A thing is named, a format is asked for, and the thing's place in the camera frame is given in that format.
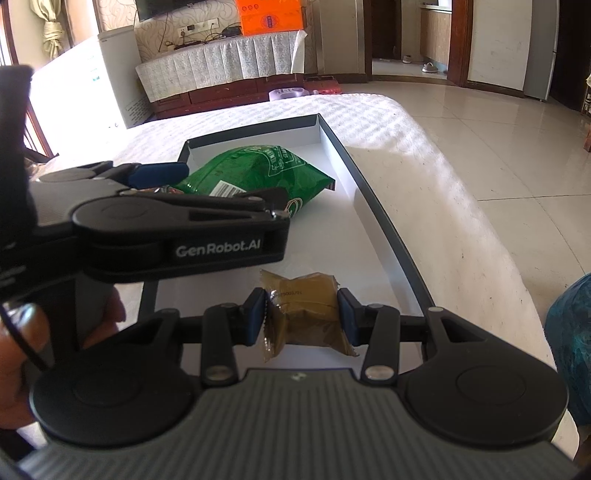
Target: orange box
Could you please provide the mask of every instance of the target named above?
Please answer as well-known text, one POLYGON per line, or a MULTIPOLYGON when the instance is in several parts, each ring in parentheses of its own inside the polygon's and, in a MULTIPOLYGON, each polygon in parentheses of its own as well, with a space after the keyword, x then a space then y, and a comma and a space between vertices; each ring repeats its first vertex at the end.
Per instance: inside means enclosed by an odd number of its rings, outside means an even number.
POLYGON ((236 0, 243 35, 302 30, 300 0, 236 0))

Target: power outlet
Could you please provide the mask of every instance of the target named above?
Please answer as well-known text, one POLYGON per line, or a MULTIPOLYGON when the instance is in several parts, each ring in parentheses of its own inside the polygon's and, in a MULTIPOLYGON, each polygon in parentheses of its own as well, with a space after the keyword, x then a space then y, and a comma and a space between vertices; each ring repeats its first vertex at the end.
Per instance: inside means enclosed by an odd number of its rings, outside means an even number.
POLYGON ((182 38, 183 34, 185 37, 189 37, 195 33, 211 31, 216 28, 220 27, 220 22, 218 18, 211 18, 210 20, 206 20, 205 22, 195 23, 193 25, 187 25, 186 27, 181 27, 177 29, 178 37, 182 38))

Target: beige curtain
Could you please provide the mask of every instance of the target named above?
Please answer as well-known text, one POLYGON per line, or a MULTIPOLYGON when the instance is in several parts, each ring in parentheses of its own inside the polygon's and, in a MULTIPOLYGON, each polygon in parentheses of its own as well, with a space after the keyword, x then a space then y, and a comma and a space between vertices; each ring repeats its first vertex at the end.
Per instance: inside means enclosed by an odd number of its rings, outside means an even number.
POLYGON ((43 26, 43 50, 55 59, 63 50, 60 40, 64 36, 61 24, 56 20, 61 11, 61 0, 31 0, 31 10, 45 20, 43 26))

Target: tv screen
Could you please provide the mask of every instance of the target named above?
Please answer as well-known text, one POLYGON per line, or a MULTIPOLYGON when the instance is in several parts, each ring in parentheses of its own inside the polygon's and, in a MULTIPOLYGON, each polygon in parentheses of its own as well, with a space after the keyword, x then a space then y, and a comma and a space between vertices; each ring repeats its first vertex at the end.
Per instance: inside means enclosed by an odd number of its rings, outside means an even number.
POLYGON ((138 8, 139 21, 142 22, 156 15, 165 14, 200 1, 203 0, 135 0, 135 5, 138 8))

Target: human hand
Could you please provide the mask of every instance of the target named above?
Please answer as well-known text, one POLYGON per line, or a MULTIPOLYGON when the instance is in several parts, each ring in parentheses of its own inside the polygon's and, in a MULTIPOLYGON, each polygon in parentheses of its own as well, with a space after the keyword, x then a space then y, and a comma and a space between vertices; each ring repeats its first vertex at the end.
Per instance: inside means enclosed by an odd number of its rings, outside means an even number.
MULTIPOLYGON (((9 315, 28 344, 39 352, 49 341, 49 322, 45 313, 34 304, 25 304, 9 315)), ((102 323, 86 338, 88 348, 116 334, 118 322, 125 321, 125 308, 115 288, 107 301, 102 323)), ((29 409, 29 391, 22 383, 22 365, 27 356, 0 323, 0 428, 16 430, 35 421, 29 409)))

